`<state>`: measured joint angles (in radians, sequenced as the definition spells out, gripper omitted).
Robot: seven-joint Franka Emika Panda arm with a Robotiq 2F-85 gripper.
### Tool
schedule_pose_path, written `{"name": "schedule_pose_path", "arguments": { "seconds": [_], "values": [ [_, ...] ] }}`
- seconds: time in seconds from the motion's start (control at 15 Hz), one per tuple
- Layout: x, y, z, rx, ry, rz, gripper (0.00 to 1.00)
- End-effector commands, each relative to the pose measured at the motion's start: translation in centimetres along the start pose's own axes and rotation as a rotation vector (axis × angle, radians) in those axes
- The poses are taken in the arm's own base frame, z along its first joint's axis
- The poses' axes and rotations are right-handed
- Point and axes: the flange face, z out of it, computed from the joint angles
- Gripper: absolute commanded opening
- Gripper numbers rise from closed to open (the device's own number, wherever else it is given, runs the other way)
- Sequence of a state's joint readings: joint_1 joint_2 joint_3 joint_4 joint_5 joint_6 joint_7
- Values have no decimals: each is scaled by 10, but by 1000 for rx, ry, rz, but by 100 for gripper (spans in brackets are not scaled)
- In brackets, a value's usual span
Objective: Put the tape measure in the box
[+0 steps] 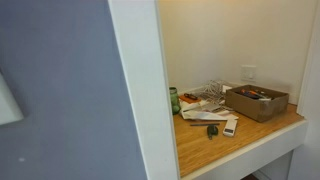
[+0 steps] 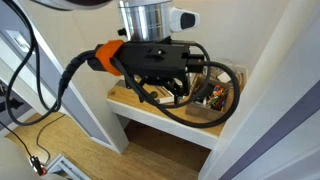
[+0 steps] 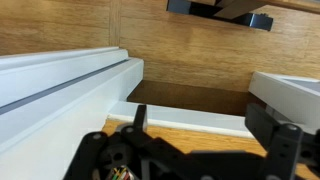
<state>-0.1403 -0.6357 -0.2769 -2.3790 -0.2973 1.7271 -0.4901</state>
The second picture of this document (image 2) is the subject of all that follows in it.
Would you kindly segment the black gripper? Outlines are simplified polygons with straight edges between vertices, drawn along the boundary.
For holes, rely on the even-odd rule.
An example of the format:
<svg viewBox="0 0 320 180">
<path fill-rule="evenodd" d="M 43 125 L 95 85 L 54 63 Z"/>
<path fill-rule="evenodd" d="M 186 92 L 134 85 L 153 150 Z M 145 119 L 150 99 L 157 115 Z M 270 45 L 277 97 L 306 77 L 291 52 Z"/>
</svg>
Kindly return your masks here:
<svg viewBox="0 0 320 180">
<path fill-rule="evenodd" d="M 120 76 L 121 72 L 111 62 L 120 61 L 129 75 L 146 78 L 147 84 L 164 86 L 168 82 L 168 90 L 178 104 L 183 96 L 183 87 L 190 87 L 189 73 L 200 73 L 203 68 L 204 55 L 192 54 L 187 43 L 137 43 L 111 40 L 99 44 L 95 58 L 88 65 L 96 71 L 106 71 Z M 126 78 L 126 86 L 132 89 L 140 102 L 148 102 L 157 97 L 156 91 L 148 92 L 143 88 L 144 82 Z"/>
</svg>

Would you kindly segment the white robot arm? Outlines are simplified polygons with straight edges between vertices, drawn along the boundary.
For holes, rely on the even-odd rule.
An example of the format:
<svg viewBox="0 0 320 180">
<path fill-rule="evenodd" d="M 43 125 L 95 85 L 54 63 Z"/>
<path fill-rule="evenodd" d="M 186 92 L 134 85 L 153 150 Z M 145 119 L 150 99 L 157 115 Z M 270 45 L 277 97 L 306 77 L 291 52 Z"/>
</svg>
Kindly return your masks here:
<svg viewBox="0 0 320 180">
<path fill-rule="evenodd" d="M 59 11 L 94 10 L 113 0 L 32 0 Z M 200 24 L 200 15 L 176 8 L 172 0 L 115 0 L 123 27 L 119 36 L 126 41 L 110 40 L 96 48 L 88 65 L 96 71 L 121 74 L 120 63 L 129 78 L 138 75 L 143 84 L 163 86 L 175 98 L 187 96 L 190 90 L 189 73 L 199 73 L 202 67 L 190 54 L 190 44 L 173 41 L 171 35 Z"/>
</svg>

